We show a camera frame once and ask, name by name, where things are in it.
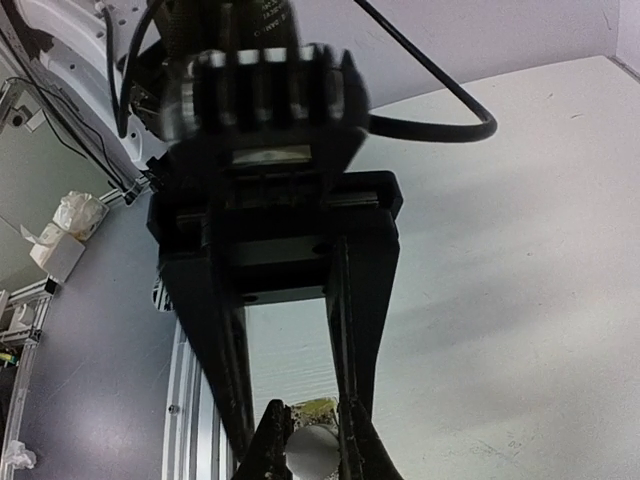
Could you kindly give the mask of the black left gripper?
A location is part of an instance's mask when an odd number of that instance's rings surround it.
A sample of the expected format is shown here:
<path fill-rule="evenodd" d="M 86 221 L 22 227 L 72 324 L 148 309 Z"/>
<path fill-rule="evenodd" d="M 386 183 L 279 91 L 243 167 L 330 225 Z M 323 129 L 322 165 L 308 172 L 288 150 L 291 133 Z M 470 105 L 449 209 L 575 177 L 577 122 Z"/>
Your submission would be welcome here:
<path fill-rule="evenodd" d="M 339 398 L 373 412 L 402 203 L 389 171 L 347 173 L 321 204 L 309 193 L 269 206 L 250 197 L 239 208 L 190 192 L 153 195 L 154 300 L 173 303 L 238 460 L 255 431 L 243 301 L 325 296 Z"/>

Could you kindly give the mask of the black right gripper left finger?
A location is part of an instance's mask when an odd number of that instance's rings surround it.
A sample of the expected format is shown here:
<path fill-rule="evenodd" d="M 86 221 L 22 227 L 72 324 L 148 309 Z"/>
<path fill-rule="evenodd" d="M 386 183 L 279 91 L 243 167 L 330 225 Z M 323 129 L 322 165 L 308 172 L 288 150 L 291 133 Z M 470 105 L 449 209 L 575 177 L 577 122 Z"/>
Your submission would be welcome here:
<path fill-rule="evenodd" d="M 257 427 L 248 452 L 233 480 L 288 480 L 285 447 L 293 433 L 291 408 L 282 400 L 271 400 Z"/>

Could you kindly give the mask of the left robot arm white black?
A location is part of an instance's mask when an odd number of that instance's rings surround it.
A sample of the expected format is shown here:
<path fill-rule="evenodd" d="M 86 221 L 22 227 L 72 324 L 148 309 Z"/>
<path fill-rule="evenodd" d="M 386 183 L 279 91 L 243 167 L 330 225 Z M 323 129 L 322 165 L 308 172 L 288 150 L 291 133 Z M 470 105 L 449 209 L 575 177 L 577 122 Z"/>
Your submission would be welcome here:
<path fill-rule="evenodd" d="M 348 50 L 299 38 L 287 1 L 5 1 L 1 37 L 23 70 L 1 90 L 41 99 L 147 226 L 165 301 L 213 395 L 238 476 L 284 475 L 301 415 L 253 409 L 246 311 L 321 298 L 338 387 L 323 417 L 340 473 L 394 471 L 372 423 L 403 198 L 389 171 L 350 166 L 371 135 L 491 137 L 495 117 L 446 86 L 473 125 L 373 114 Z"/>

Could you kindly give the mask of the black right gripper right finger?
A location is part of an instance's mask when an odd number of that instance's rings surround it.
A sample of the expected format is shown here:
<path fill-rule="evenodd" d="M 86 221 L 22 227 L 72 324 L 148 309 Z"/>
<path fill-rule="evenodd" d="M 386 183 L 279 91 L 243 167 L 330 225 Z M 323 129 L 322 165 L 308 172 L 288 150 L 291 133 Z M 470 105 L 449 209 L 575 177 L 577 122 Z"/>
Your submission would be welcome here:
<path fill-rule="evenodd" d="M 339 478 L 350 480 L 401 480 L 370 417 L 357 398 L 340 399 Z"/>

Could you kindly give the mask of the small nail polish bottle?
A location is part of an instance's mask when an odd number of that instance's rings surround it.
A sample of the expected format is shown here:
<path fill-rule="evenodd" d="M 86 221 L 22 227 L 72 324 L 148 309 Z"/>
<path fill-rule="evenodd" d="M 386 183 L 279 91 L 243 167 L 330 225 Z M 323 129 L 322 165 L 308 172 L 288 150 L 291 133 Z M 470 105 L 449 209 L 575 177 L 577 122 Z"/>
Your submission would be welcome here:
<path fill-rule="evenodd" d="M 332 431 L 338 430 L 338 401 L 334 397 L 322 397 L 290 406 L 293 429 L 320 425 Z"/>

